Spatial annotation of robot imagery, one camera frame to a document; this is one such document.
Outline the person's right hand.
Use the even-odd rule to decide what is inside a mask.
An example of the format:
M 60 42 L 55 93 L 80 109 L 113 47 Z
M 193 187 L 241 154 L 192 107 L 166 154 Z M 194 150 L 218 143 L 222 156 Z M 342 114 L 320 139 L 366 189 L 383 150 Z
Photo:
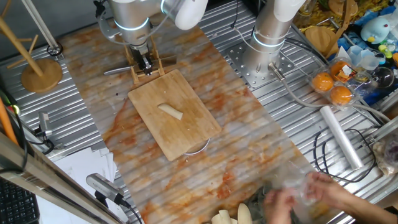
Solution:
M 326 174 L 311 172 L 307 177 L 308 199 L 321 201 L 332 208 L 343 210 L 353 198 L 352 194 Z

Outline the person's left hand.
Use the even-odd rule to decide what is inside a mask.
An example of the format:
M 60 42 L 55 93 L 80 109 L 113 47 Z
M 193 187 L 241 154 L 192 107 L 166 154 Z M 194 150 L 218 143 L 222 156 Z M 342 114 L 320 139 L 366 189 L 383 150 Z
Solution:
M 291 224 L 291 211 L 295 205 L 294 189 L 270 190 L 264 199 L 264 214 L 268 224 Z

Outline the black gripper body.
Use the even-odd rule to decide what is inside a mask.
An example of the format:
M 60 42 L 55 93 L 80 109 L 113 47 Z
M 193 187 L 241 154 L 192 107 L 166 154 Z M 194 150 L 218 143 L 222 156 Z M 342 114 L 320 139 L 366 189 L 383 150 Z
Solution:
M 147 43 L 141 45 L 130 45 L 134 61 L 139 68 L 152 68 L 153 63 L 150 59 L 149 47 Z

